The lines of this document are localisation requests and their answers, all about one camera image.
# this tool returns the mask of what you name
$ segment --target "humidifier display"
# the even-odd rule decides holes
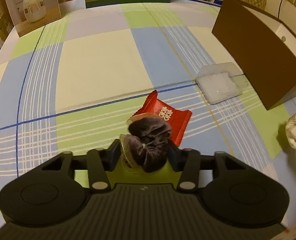
[[[36,22],[46,15],[43,0],[23,0],[23,9],[28,22]]]

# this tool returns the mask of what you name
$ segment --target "yellow stripe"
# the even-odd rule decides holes
[[[173,47],[172,43],[170,42],[169,38],[167,37],[167,35],[166,35],[165,32],[163,31],[163,29],[160,27],[160,25],[159,25],[159,23],[157,22],[157,20],[153,17],[153,15],[152,15],[152,14],[150,13],[150,11],[147,9],[147,7],[146,7],[146,5],[145,5],[144,3],[143,3],[143,6],[146,8],[146,10],[148,11],[148,13],[151,15],[151,17],[152,17],[152,18],[154,19],[154,21],[156,22],[156,24],[157,24],[159,30],[160,30],[161,33],[164,35],[164,37],[166,38],[166,40],[167,40],[168,44],[170,45],[171,49],[174,51],[174,53],[175,53],[176,56],[178,57],[179,61],[181,62],[181,64],[182,64],[183,67],[185,68],[185,70],[187,71],[187,73],[188,73],[188,75],[190,76],[192,82],[195,82],[195,78],[194,78],[194,76],[190,73],[188,67],[186,66],[186,64],[184,63],[184,61],[181,59],[180,55],[177,53],[177,51],[176,51],[175,48]],[[207,100],[205,99],[204,95],[201,93],[200,90],[197,90],[197,91],[198,91],[199,95],[201,96],[202,100],[205,102],[206,107],[207,107],[208,111],[209,111],[210,114],[211,114],[211,117],[213,118],[213,120],[214,120],[216,126],[218,127],[218,129],[219,129],[219,131],[220,131],[222,137],[224,138],[224,141],[225,141],[225,143],[227,144],[228,149],[229,149],[229,154],[232,155],[232,156],[234,156],[235,154],[234,154],[234,152],[233,152],[233,150],[232,150],[232,147],[231,147],[231,145],[230,145],[228,139],[226,138],[226,136],[225,136],[223,130],[221,129],[220,124],[218,123],[216,117],[214,116],[213,112],[211,111],[210,106],[209,106],[209,104],[207,103]]]

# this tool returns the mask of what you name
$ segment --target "ribbed black surface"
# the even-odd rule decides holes
[[[194,195],[170,184],[118,184],[93,195],[85,208],[64,223],[24,228],[12,223],[0,229],[0,240],[268,240],[284,228],[236,228],[210,216]]]

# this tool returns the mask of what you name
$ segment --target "red packet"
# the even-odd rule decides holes
[[[163,118],[171,125],[172,131],[170,139],[176,146],[179,146],[192,112],[190,110],[177,110],[159,100],[157,95],[158,92],[156,90],[152,91],[144,102],[142,108],[140,108],[134,115],[153,113]]]

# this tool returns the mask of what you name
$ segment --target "table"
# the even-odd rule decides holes
[[[157,89],[167,104],[193,112],[181,148],[229,152],[279,181],[290,194],[283,223],[296,222],[296,156],[284,135],[296,98],[267,111],[240,76],[242,95],[209,105],[193,80],[202,66],[234,62],[211,33],[218,7],[173,0],[85,9],[76,0],[61,10],[61,20],[21,38],[13,30],[0,51],[0,190],[61,151],[109,146]],[[139,180],[116,170],[112,184],[120,173]],[[169,172],[166,165],[144,182],[175,181]],[[209,181],[202,172],[200,186]]]

